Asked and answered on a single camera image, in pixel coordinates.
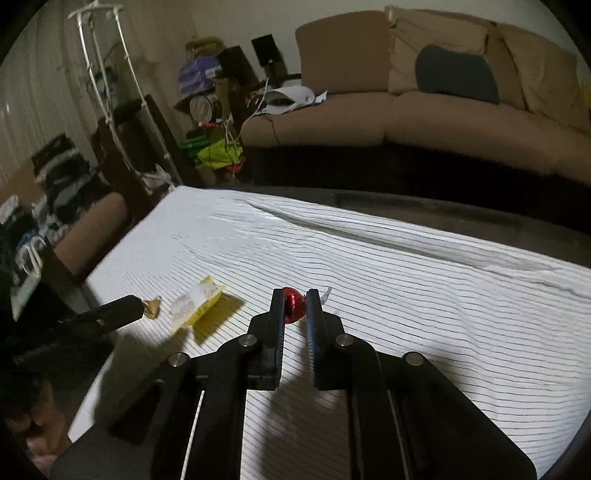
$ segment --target bed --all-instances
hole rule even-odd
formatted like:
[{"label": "bed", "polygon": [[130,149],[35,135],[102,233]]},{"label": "bed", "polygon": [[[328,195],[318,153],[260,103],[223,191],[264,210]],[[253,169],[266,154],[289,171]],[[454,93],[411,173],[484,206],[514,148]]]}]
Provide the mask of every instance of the bed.
[{"label": "bed", "polygon": [[[171,302],[211,275],[226,294],[194,330]],[[298,200],[179,187],[87,279],[101,302],[162,297],[157,320],[117,332],[76,414],[78,439],[161,361],[217,350],[268,310],[273,288],[332,287],[325,311],[376,350],[420,351],[534,462],[557,460],[591,407],[585,267]],[[345,396],[312,389],[305,325],[286,326],[281,384],[250,391],[241,477],[349,478]]]}]

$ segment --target brown cushion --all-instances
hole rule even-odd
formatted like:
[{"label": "brown cushion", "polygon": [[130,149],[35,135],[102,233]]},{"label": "brown cushion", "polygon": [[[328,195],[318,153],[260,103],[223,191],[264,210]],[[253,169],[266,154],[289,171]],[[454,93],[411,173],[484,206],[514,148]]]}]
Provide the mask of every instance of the brown cushion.
[{"label": "brown cushion", "polygon": [[242,142],[249,147],[381,145],[394,98],[381,92],[345,93],[294,112],[256,116],[242,127]]},{"label": "brown cushion", "polygon": [[109,193],[96,202],[55,246],[62,263],[81,278],[119,240],[129,225],[129,209],[119,193]]},{"label": "brown cushion", "polygon": [[408,92],[393,102],[386,139],[560,173],[591,186],[589,137],[509,105]]},{"label": "brown cushion", "polygon": [[388,23],[384,12],[323,18],[295,31],[301,82],[314,93],[387,92]]},{"label": "brown cushion", "polygon": [[429,44],[458,53],[485,51],[486,28],[480,25],[404,8],[391,8],[389,14],[390,93],[418,90],[415,62],[419,52]]},{"label": "brown cushion", "polygon": [[513,25],[497,25],[497,29],[515,61],[528,110],[591,134],[576,56]]},{"label": "brown cushion", "polygon": [[495,28],[495,25],[492,22],[471,15],[457,14],[454,12],[437,12],[435,10],[425,11],[434,15],[441,15],[442,17],[471,22],[486,28],[488,37],[486,39],[486,50],[483,56],[492,70],[496,87],[499,90],[501,103],[506,103],[507,105],[522,110],[525,109],[523,91],[521,90],[521,83],[519,82],[519,76],[517,75],[517,69],[515,68],[513,57],[511,57],[505,42],[503,42],[501,33]]},{"label": "brown cushion", "polygon": [[10,179],[0,189],[0,205],[12,195],[18,195],[23,205],[30,206],[43,196],[43,190],[35,183],[33,162],[27,160],[22,167],[15,171]]}]

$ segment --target dark gray pillow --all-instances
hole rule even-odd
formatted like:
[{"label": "dark gray pillow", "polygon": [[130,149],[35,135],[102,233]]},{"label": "dark gray pillow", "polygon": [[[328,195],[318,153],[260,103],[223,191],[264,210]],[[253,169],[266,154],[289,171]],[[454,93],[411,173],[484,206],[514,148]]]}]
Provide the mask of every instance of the dark gray pillow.
[{"label": "dark gray pillow", "polygon": [[480,55],[456,53],[431,44],[419,52],[414,69],[422,92],[499,104],[495,78]]}]

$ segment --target yellow candy wrapper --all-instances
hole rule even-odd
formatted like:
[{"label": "yellow candy wrapper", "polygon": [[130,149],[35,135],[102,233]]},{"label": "yellow candy wrapper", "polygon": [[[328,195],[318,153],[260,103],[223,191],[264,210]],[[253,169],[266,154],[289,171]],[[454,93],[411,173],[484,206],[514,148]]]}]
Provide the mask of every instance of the yellow candy wrapper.
[{"label": "yellow candy wrapper", "polygon": [[222,296],[225,285],[218,285],[206,277],[170,306],[173,333],[194,325]]}]

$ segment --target speaker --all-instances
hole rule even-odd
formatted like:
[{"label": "speaker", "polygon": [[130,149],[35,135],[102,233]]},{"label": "speaker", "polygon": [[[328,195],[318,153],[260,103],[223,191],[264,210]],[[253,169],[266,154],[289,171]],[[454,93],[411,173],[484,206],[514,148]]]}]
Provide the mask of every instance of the speaker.
[{"label": "speaker", "polygon": [[273,35],[264,35],[262,37],[253,38],[251,42],[261,67],[264,68],[270,63],[282,61],[281,53],[279,52],[277,45],[275,45]]}]

